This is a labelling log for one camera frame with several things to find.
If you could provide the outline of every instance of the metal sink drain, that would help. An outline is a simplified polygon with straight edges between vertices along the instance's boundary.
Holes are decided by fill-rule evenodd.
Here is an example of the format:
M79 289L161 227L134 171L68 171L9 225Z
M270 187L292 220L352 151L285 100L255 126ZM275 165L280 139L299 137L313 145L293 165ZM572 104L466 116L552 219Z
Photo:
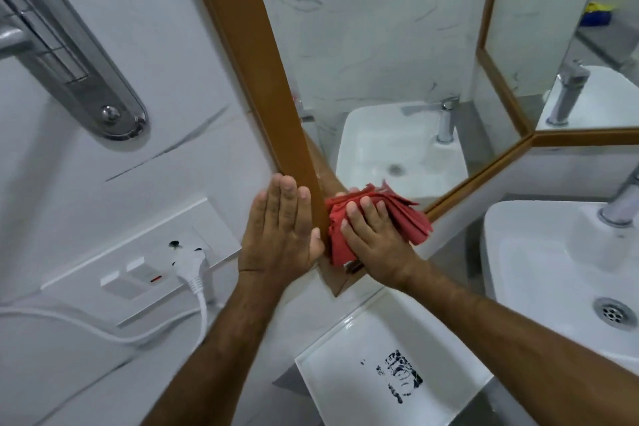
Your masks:
M392 175L393 177L402 177L403 175L406 175L405 167L398 163L388 165L388 169L386 169L386 171L388 172L389 175Z
M613 298L597 298L592 308L595 309L597 317L601 318L606 324L619 330L632 330L637 326L637 317L635 312L625 303Z

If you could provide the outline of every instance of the folded red cloth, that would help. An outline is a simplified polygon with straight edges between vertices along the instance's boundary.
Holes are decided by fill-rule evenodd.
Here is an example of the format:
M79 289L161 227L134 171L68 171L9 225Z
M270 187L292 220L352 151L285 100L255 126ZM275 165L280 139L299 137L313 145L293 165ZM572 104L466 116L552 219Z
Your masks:
M405 197L399 196L388 187L386 181L380 188L368 184L363 190L338 197L326 199L326 208L330 214L330 227L328 235L331 239L333 266L344 266L349 261L357 259L355 253L348 247L346 238L342 235L342 221L346 219L346 204L351 201L357 203L362 209L360 200L369 196L373 204L383 200L388 209L388 215L395 228L405 241L413 244L422 244L432 233L433 227L423 212L413 209L412 205L418 205Z

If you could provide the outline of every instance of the hand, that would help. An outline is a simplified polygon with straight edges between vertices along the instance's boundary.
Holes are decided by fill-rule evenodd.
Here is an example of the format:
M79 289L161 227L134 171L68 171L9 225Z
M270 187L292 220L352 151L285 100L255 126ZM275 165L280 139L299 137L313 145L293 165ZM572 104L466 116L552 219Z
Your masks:
M238 259L240 280L283 293L324 252L320 229L312 226L308 188L276 173L253 200Z
M371 198L365 196L360 203L365 219L357 204L349 202L346 205L348 219L342 221L342 234L375 280L402 289L422 260L395 229L384 201L375 206Z

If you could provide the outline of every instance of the person's left arm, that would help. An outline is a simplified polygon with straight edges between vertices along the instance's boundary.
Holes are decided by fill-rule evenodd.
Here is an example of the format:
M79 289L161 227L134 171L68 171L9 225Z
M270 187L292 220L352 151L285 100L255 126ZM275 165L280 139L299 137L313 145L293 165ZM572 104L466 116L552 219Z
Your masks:
M253 201L235 290L142 426L231 424L282 293L323 252L319 229L312 227L308 188L275 174Z

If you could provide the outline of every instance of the brown wooden frame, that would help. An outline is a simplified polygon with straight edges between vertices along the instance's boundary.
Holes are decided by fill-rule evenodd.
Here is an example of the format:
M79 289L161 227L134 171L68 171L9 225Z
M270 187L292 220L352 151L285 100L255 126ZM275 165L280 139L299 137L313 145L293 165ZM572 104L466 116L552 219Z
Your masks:
M277 168L294 176L299 185L310 189L313 221L315 226L322 229L326 239L329 219L323 198L344 188L321 152L312 142L309 145L306 143L263 0L204 0L204 4L234 66L252 113L260 123ZM485 49L494 4L495 0L486 0L484 5L477 60L522 139L482 171L430 205L425 213L431 221L443 216L533 146L639 143L639 129L534 132L513 91ZM327 261L320 262L320 268L335 295L363 274L360 271L355 275L346 275L342 269L331 267Z

